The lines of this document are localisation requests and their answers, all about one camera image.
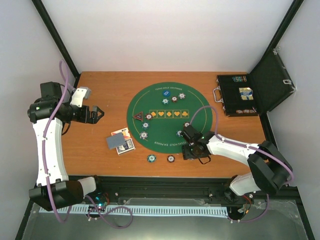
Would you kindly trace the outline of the grey card box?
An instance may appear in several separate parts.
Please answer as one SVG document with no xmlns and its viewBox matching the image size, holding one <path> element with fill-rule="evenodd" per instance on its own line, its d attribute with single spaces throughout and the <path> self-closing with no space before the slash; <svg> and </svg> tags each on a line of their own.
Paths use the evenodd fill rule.
<svg viewBox="0 0 320 240">
<path fill-rule="evenodd" d="M 110 150 L 112 150 L 112 149 L 115 149 L 119 146 L 124 145 L 126 142 L 125 142 L 124 135 L 121 132 L 119 132 L 119 133 L 116 133 L 115 135 L 107 137 L 106 143 L 107 143 L 108 148 Z"/>
</svg>

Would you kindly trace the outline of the red triangular dealer button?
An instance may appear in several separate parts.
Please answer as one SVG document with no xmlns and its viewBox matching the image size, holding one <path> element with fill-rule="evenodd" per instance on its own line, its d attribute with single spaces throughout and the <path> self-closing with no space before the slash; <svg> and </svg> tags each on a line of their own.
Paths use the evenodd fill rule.
<svg viewBox="0 0 320 240">
<path fill-rule="evenodd" d="M 138 112 L 138 113 L 136 113 L 134 116 L 133 116 L 133 118 L 135 119 L 135 120 L 138 120 L 138 121 L 143 121 L 144 120 L 144 114 L 143 114 L 143 112 L 142 111 L 140 111 L 140 112 Z"/>
</svg>

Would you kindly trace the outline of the white chip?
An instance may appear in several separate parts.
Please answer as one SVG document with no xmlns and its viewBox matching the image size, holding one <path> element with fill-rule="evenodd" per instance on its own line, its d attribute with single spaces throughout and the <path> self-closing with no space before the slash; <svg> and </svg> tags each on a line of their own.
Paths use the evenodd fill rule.
<svg viewBox="0 0 320 240">
<path fill-rule="evenodd" d="M 179 93 L 178 97 L 179 99 L 183 100 L 186 98 L 186 95 L 182 92 L 182 93 Z"/>
<path fill-rule="evenodd" d="M 145 131 L 142 131 L 140 134 L 139 134 L 139 137 L 141 138 L 141 139 L 147 139 L 148 138 L 148 133 L 147 132 L 145 132 Z"/>
</svg>

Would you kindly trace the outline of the blue small blind button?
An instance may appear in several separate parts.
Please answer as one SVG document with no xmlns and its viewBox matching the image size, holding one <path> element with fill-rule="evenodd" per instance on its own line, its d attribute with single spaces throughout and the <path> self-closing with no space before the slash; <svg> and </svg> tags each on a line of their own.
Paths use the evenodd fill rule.
<svg viewBox="0 0 320 240">
<path fill-rule="evenodd" d="M 167 97 L 170 97 L 170 96 L 171 96 L 171 92 L 170 92 L 169 90 L 164 90 L 164 91 L 162 92 L 162 95 L 167 98 Z"/>
</svg>

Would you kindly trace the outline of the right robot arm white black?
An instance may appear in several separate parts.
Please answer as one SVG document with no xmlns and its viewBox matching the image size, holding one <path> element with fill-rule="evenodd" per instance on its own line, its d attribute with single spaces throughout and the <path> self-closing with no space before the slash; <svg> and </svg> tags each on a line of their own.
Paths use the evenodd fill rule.
<svg viewBox="0 0 320 240">
<path fill-rule="evenodd" d="M 245 143 L 211 131 L 202 134 L 183 130 L 180 135 L 186 140 L 182 146 L 184 160 L 198 159 L 205 165 L 211 156 L 223 156 L 249 167 L 249 173 L 234 176 L 226 187 L 225 196 L 230 201 L 256 191 L 275 195 L 283 185 L 294 180 L 291 165 L 269 141 Z"/>
</svg>

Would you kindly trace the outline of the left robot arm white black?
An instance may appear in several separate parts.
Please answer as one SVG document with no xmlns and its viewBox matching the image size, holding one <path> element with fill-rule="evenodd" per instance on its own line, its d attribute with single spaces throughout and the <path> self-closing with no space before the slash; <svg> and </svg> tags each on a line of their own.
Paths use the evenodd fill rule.
<svg viewBox="0 0 320 240">
<path fill-rule="evenodd" d="M 91 94 L 87 87 L 75 89 L 68 102 L 63 101 L 68 91 L 61 89 L 57 82 L 42 83 L 40 91 L 41 97 L 27 111 L 38 151 L 36 186 L 29 190 L 29 198 L 46 211 L 79 204 L 86 195 L 92 201 L 101 200 L 104 188 L 96 176 L 69 179 L 63 159 L 62 134 L 65 124 L 96 124 L 104 112 L 97 106 L 90 108 L 83 104 Z"/>
</svg>

